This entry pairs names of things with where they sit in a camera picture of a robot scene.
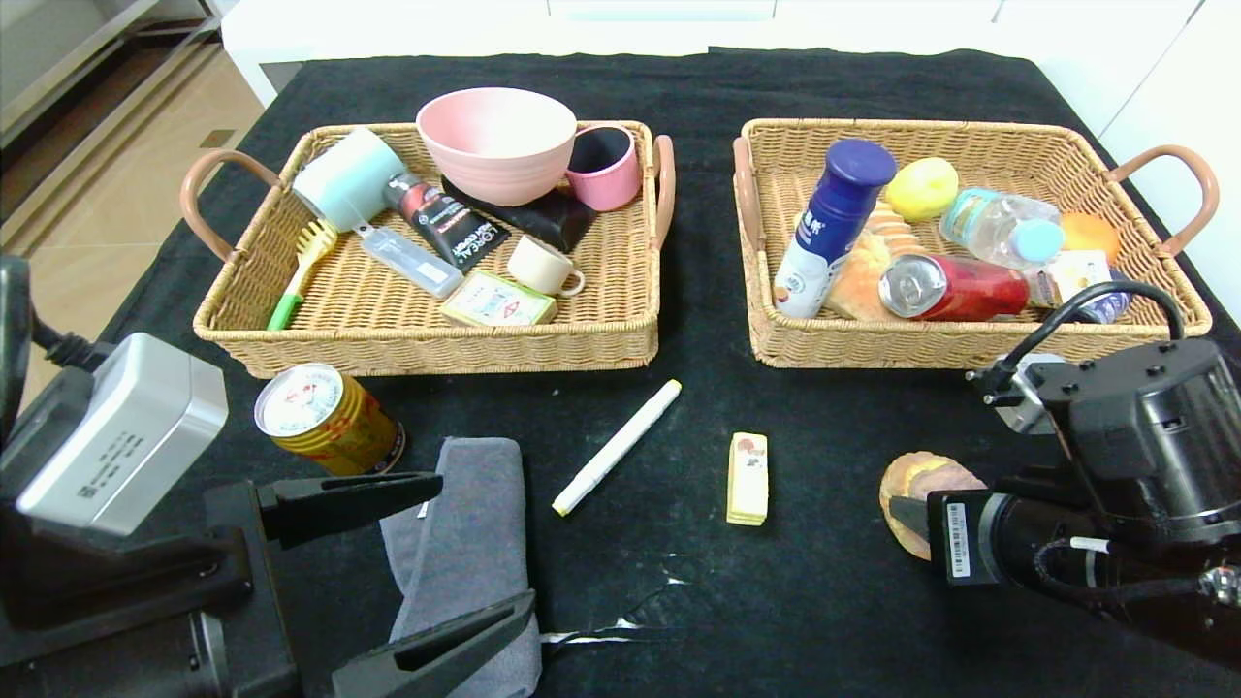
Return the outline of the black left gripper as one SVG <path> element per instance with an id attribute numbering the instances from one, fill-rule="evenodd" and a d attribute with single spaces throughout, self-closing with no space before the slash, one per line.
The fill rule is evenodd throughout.
<path id="1" fill-rule="evenodd" d="M 428 472 L 235 483 L 208 527 L 108 549 L 2 507 L 5 697 L 298 696 L 266 537 L 288 549 L 441 496 Z M 447 697 L 522 635 L 536 592 L 357 655 L 336 697 Z"/>

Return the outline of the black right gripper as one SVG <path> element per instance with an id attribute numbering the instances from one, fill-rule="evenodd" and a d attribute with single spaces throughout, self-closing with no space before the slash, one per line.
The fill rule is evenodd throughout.
<path id="1" fill-rule="evenodd" d="M 951 587 L 1010 585 L 1071 604 L 1047 587 L 1034 556 L 1066 535 L 1067 508 L 997 491 L 944 491 L 926 499 L 891 496 L 889 515 L 897 538 L 927 542 L 932 561 Z"/>

